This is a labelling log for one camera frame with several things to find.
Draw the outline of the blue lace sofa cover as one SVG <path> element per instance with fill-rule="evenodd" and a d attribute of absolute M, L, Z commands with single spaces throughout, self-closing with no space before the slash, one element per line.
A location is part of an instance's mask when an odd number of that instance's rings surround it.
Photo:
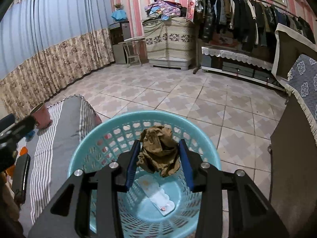
<path fill-rule="evenodd" d="M 285 89 L 295 96 L 316 142 L 316 60 L 301 54 L 287 74 Z"/>

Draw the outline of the black phone case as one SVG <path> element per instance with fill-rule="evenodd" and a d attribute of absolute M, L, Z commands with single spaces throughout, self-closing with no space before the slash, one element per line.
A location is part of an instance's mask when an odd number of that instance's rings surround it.
<path fill-rule="evenodd" d="M 24 154 L 17 159 L 15 165 L 12 191 L 14 192 L 14 201 L 18 206 L 25 203 L 30 161 L 29 154 Z"/>

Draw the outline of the small folding table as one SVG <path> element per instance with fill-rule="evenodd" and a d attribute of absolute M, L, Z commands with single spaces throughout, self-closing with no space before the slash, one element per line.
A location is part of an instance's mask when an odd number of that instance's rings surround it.
<path fill-rule="evenodd" d="M 119 44 L 122 45 L 125 55 L 126 55 L 126 65 L 127 67 L 132 66 L 135 63 L 139 63 L 140 66 L 142 66 L 141 61 L 141 44 L 145 41 L 144 36 L 138 36 L 134 38 L 126 39 Z"/>

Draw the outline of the grey striped table cloth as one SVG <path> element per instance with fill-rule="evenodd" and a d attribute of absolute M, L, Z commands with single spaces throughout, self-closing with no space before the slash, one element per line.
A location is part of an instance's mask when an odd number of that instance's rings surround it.
<path fill-rule="evenodd" d="M 31 158 L 26 200 L 19 222 L 27 236 L 42 210 L 67 180 L 70 160 L 79 143 L 101 122 L 83 96 L 67 97 L 48 108 L 51 124 L 26 144 Z"/>

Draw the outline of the blue floral curtain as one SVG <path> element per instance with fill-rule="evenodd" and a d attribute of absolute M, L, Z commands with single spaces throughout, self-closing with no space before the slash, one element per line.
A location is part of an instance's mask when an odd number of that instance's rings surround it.
<path fill-rule="evenodd" d="M 111 0 L 13 0 L 1 20 L 1 104 L 22 118 L 115 59 Z"/>

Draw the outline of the pile of clothes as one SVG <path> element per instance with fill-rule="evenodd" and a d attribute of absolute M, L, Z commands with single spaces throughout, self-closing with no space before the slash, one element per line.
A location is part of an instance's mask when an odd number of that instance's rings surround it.
<path fill-rule="evenodd" d="M 148 18 L 169 20 L 171 17 L 185 17 L 187 9 L 180 3 L 154 0 L 145 7 L 145 13 Z"/>

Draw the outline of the light blue plastic basket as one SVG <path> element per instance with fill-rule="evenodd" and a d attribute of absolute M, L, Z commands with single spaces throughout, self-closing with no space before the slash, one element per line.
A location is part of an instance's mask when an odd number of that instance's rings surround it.
<path fill-rule="evenodd" d="M 138 111 L 116 116 L 92 130 L 78 145 L 70 160 L 68 174 L 81 169 L 91 173 L 115 162 L 121 153 L 131 150 L 141 133 L 152 126 L 172 130 L 172 138 L 186 141 L 204 162 L 221 169 L 219 154 L 210 138 L 196 125 L 178 115 L 162 111 Z M 118 204 L 124 237 L 187 237 L 198 222 L 201 194 L 192 193 L 182 169 L 162 178 L 152 174 L 169 199 L 175 204 L 167 215 L 146 196 L 135 181 L 127 193 L 118 193 Z"/>

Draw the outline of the clothes rack with garments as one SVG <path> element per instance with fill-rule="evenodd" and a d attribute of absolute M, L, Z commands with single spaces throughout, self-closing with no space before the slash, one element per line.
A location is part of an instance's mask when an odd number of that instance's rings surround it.
<path fill-rule="evenodd" d="M 316 40 L 305 19 L 262 0 L 188 0 L 187 20 L 198 26 L 202 67 L 228 70 L 212 58 L 235 61 L 233 72 L 256 69 L 285 76 L 300 55 L 316 60 Z"/>

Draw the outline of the brown paper bag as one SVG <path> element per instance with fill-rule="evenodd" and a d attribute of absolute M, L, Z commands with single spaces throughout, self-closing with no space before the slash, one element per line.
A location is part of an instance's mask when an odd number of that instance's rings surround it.
<path fill-rule="evenodd" d="M 163 178 L 175 174 L 180 168 L 178 143 L 173 131 L 165 126 L 145 129 L 140 136 L 142 148 L 137 156 L 137 166 L 148 173 L 159 173 Z"/>

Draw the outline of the low tv stand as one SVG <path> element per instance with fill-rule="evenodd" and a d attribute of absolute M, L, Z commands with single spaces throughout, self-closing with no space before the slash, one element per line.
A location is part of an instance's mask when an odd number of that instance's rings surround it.
<path fill-rule="evenodd" d="M 249 54 L 203 46 L 200 67 L 203 71 L 247 80 L 270 89 L 285 90 L 273 76 L 272 64 Z"/>

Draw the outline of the cloth covered cabinet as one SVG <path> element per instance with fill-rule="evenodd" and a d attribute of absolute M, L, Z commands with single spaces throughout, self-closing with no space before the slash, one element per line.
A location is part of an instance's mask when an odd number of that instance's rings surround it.
<path fill-rule="evenodd" d="M 151 66 L 188 70 L 196 57 L 196 31 L 184 17 L 142 23 Z"/>

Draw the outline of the water dispenser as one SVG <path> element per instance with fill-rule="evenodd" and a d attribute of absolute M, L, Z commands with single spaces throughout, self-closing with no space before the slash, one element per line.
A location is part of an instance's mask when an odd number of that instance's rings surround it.
<path fill-rule="evenodd" d="M 122 21 L 109 25 L 111 44 L 116 64 L 126 64 L 127 56 L 123 42 L 131 38 L 130 22 Z"/>

